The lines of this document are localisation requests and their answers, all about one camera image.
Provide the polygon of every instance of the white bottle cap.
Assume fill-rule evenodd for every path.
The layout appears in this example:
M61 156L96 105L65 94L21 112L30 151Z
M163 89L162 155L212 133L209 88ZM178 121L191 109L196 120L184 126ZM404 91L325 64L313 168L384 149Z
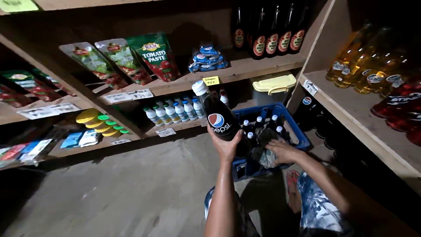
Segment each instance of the white bottle cap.
M206 91L208 91L208 86L205 84L204 81L196 81L192 85L192 90L197 96L201 96L204 93L206 93Z

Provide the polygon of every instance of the person's right hand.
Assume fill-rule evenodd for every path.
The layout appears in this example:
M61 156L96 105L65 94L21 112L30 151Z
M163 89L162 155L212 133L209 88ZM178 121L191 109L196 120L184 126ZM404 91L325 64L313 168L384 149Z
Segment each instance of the person's right hand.
M265 148L273 151L276 157L278 158L275 161L275 165L281 163L296 162L297 159L299 159L301 156L303 156L303 154L305 154L303 151L298 150L292 147L291 145L287 144L283 139L282 141L272 139L272 141L270 141L269 144L265 146Z

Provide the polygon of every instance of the small plastic bottle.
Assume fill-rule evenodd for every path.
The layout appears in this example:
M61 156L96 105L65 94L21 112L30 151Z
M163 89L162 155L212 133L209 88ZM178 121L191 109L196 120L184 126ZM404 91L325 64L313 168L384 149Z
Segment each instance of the small plastic bottle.
M177 115L174 107L170 106L167 102L164 103L165 112L171 118L171 120L177 124L181 122L180 117Z
M144 107L143 111L145 111L146 116L155 124L155 126L164 126L164 122L157 116L155 111L151 110L149 107Z
M189 116L187 115L187 113L184 111L184 107L182 105L179 104L178 101L174 102L174 109L176 110L176 113L179 115L179 117L181 118L181 121L183 122L187 122L189 121Z
M199 116L200 119L206 117L205 110L203 109L203 105L197 100L197 98L193 98L192 102L193 102L193 108L195 109L197 116Z
M197 119L197 114L195 108L187 100L183 100L184 104L184 111L186 111L187 115L189 116L190 120L194 121Z
M170 125L173 124L173 121L171 120L171 118L168 116L167 112L165 112L165 110L161 107L159 107L159 105L154 105L153 109L155 110L155 112L157 113L157 116L162 119L162 121L164 121L164 123L166 125Z

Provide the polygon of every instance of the pepsi logo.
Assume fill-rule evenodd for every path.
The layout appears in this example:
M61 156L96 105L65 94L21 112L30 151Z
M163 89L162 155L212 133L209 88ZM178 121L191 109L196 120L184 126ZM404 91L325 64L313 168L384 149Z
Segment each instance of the pepsi logo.
M224 117L219 113L213 113L208 116L208 121L213 127L222 127L224 124Z

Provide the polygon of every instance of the hand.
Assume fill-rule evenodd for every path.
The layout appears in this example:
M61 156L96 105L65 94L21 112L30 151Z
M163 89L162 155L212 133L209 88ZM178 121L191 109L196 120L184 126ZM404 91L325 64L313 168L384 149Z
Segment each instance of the hand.
M218 136L216 136L215 132L212 131L211 126L209 124L208 132L210 137L212 138L213 145L215 146L221 158L221 165L229 164L229 166L231 166L232 161L234 160L237 144L241 141L243 131L240 129L231 141L221 140Z
M303 151L298 150L289 144L285 142L285 140L275 140L272 139L272 141L269 142L268 145L266 145L266 149L269 149L273 151L278 158L275 161L275 165L281 164L281 163L292 163L297 162L297 159L303 156L305 154Z

